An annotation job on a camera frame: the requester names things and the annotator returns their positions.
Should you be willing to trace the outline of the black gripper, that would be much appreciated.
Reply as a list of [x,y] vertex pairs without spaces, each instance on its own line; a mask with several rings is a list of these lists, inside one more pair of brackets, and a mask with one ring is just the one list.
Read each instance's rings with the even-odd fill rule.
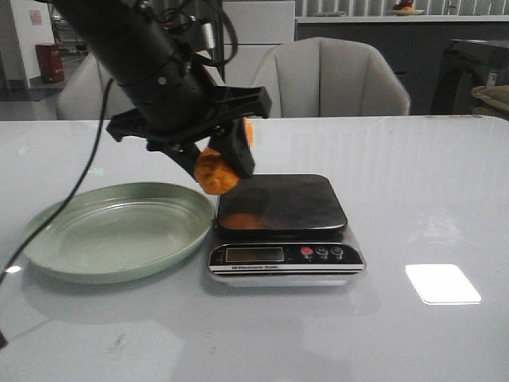
[[148,75],[115,70],[111,75],[134,105],[111,118],[107,131],[114,140],[136,136],[168,143],[165,154],[198,184],[201,151],[194,142],[212,134],[208,146],[240,178],[252,176],[255,161],[242,117],[268,116],[271,100],[264,87],[219,85],[207,69],[160,69]]

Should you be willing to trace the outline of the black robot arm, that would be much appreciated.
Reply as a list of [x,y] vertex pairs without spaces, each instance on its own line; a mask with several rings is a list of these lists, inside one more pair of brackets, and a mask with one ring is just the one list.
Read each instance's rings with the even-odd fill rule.
[[200,156],[196,142],[209,139],[234,174],[252,176],[245,122],[266,118],[271,101],[264,87],[218,85],[209,70],[225,60],[200,54],[202,21],[166,28],[146,1],[55,1],[54,6],[134,105],[113,116],[107,130],[116,140],[136,136],[149,151],[173,159],[191,176]]

